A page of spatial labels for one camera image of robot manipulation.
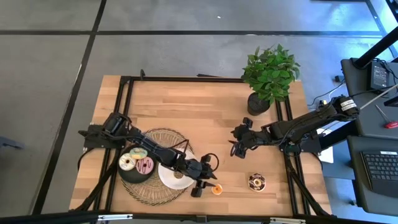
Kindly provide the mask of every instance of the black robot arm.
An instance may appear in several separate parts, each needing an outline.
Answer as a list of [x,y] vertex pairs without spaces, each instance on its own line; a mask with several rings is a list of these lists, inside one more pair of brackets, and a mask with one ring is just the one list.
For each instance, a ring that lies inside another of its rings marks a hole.
[[173,147],[162,147],[147,136],[141,130],[131,125],[131,120],[121,113],[111,113],[103,125],[101,132],[104,138],[109,140],[125,139],[134,142],[148,153],[152,154],[156,161],[162,166],[180,172],[197,182],[192,190],[192,197],[200,197],[201,190],[206,186],[215,186],[211,183],[202,181],[203,179],[217,179],[213,173],[209,162],[211,155],[204,155],[200,161],[196,159],[185,159],[185,152],[174,149]]
[[326,105],[320,105],[315,111],[291,121],[278,121],[261,127],[261,131],[252,131],[252,121],[243,119],[243,124],[232,131],[237,141],[233,143],[231,156],[245,158],[248,149],[258,146],[286,146],[301,148],[310,139],[311,132],[333,121],[352,121],[359,115],[359,108],[350,97],[332,98]]

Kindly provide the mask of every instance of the black plant pot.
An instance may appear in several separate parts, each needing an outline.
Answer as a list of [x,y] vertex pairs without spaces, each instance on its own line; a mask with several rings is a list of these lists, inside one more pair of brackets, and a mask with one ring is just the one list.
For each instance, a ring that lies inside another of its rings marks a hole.
[[268,100],[260,100],[257,93],[252,93],[248,99],[248,112],[253,116],[257,116],[269,109]]

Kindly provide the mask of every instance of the wooden tabletop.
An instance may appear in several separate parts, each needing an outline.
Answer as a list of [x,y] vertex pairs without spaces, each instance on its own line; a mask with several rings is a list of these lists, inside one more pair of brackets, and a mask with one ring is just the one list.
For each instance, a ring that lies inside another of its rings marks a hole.
[[[113,112],[120,76],[104,76],[97,99],[93,120],[103,124]],[[290,104],[294,117],[307,113],[301,82],[290,86]],[[124,88],[124,102],[127,88]],[[291,216],[289,188],[283,154],[276,146],[261,146],[248,151],[245,159],[230,157],[233,140],[230,133],[247,116],[254,121],[253,130],[277,121],[275,104],[259,116],[247,112],[247,100],[252,90],[245,83],[202,82],[134,82],[129,117],[142,131],[152,128],[171,128],[190,140],[195,155],[200,157],[213,152],[220,159],[215,172],[223,186],[221,195],[206,188],[200,198],[190,196],[191,187],[176,200],[159,206],[144,205],[134,200],[124,189],[120,176],[116,179],[111,210],[126,213],[174,213],[206,215],[258,215]],[[284,118],[285,106],[282,103]],[[104,149],[87,154],[73,191],[70,208],[79,206],[98,181]],[[311,154],[301,155],[305,183],[315,200],[331,212],[319,161]],[[260,173],[266,178],[266,189],[253,192],[248,187],[248,177]],[[104,187],[100,208],[104,208],[108,185]],[[297,202],[302,211],[302,201],[296,186]]]

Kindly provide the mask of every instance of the potted plant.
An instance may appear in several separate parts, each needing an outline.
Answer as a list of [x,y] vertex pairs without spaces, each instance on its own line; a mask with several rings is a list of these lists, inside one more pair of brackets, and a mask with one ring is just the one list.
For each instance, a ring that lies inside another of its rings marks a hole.
[[284,101],[289,94],[289,84],[300,75],[300,65],[294,61],[294,55],[289,55],[289,50],[280,44],[276,49],[265,49],[260,55],[259,51],[260,46],[254,55],[248,55],[248,65],[241,77],[254,90],[248,99],[251,115],[267,111],[275,100]]

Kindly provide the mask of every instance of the concrete floor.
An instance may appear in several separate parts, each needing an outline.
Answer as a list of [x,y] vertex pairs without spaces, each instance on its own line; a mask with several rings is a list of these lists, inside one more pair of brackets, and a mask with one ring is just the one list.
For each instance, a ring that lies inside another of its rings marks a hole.
[[[395,27],[395,21],[388,19],[389,11],[383,1],[372,2],[386,29]],[[90,30],[99,5],[100,0],[3,0],[0,30]],[[364,2],[310,0],[113,0],[105,7],[99,29],[378,30]],[[97,36],[44,212],[68,210],[76,162],[83,145],[77,131],[86,129],[91,121],[103,75],[138,75],[144,69],[148,76],[204,73],[240,77],[247,54],[253,53],[258,45],[265,48],[280,43],[302,65],[301,79],[309,104],[315,96],[337,86],[332,78],[341,74],[341,59],[359,57],[378,40],[378,37],[331,36]],[[0,149],[0,217],[29,213],[87,41],[84,35],[0,35],[0,136],[26,144],[21,151]],[[392,59],[388,50],[379,57]],[[331,96],[343,93],[346,94],[345,87]],[[397,218],[363,215],[361,208],[343,203],[347,197],[354,199],[353,194],[336,193],[346,182],[327,178],[326,183],[335,215],[398,222]]]

